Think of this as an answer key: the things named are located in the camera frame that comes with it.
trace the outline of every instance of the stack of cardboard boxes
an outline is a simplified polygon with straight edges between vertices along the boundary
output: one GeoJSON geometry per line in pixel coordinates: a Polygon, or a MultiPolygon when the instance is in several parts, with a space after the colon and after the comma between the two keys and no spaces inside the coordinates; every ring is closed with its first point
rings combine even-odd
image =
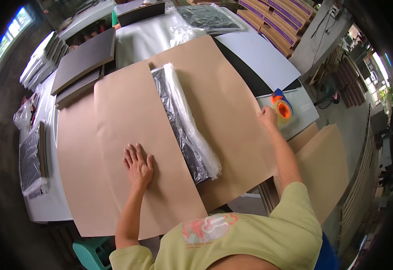
{"type": "Polygon", "coordinates": [[[267,38],[286,58],[317,13],[300,0],[239,0],[237,15],[267,38]]]}

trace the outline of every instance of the wooden pallet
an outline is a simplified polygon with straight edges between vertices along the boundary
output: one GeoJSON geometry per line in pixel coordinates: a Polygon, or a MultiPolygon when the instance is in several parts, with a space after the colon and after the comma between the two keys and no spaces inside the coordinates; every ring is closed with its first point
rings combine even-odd
{"type": "Polygon", "coordinates": [[[339,66],[340,61],[342,60],[342,55],[343,49],[336,47],[329,57],[324,60],[317,71],[315,71],[315,74],[312,76],[309,85],[319,85],[327,74],[335,72],[339,66]]]}
{"type": "Polygon", "coordinates": [[[347,108],[360,106],[366,101],[364,95],[367,92],[366,84],[358,67],[348,56],[343,58],[335,75],[339,84],[339,93],[347,108]]]}

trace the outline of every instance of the plastic bag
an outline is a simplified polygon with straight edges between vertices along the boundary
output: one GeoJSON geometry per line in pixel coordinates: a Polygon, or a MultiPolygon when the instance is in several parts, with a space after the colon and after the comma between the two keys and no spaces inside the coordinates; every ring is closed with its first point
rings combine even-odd
{"type": "Polygon", "coordinates": [[[18,128],[18,130],[27,134],[31,128],[31,118],[32,118],[32,106],[36,108],[38,103],[39,94],[33,94],[28,100],[26,100],[21,107],[13,115],[13,123],[18,128]]]}
{"type": "Polygon", "coordinates": [[[195,184],[221,174],[221,163],[196,128],[177,73],[171,63],[152,70],[171,127],[195,184]]]}
{"type": "Polygon", "coordinates": [[[35,198],[48,193],[48,179],[42,177],[38,158],[39,126],[33,128],[19,147],[19,166],[21,192],[24,197],[35,198]]]}
{"type": "Polygon", "coordinates": [[[208,35],[246,30],[216,4],[175,7],[192,27],[205,29],[208,35]]]}
{"type": "Polygon", "coordinates": [[[170,27],[170,31],[172,35],[170,40],[171,47],[207,35],[204,29],[191,26],[174,26],[170,27]]]}

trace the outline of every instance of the light green t-shirt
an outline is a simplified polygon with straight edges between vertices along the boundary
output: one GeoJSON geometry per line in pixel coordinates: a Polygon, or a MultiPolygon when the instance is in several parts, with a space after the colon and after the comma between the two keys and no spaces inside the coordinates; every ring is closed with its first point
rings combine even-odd
{"type": "Polygon", "coordinates": [[[313,269],[322,230],[304,184],[291,183],[270,217],[221,213],[179,224],[161,240],[154,262],[143,246],[110,254],[113,270],[205,270],[234,254],[256,256],[282,270],[313,269]]]}

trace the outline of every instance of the stack of boards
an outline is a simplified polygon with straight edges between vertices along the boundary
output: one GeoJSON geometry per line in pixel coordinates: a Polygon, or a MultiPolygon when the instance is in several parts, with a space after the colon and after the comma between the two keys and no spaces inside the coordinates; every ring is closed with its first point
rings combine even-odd
{"type": "Polygon", "coordinates": [[[74,103],[93,90],[100,78],[115,70],[114,48],[115,29],[110,28],[63,57],[51,90],[51,95],[57,95],[58,109],[74,103]]]}
{"type": "Polygon", "coordinates": [[[24,88],[33,90],[57,68],[67,53],[68,45],[59,39],[57,32],[51,32],[33,52],[20,76],[20,83],[24,88]]]}

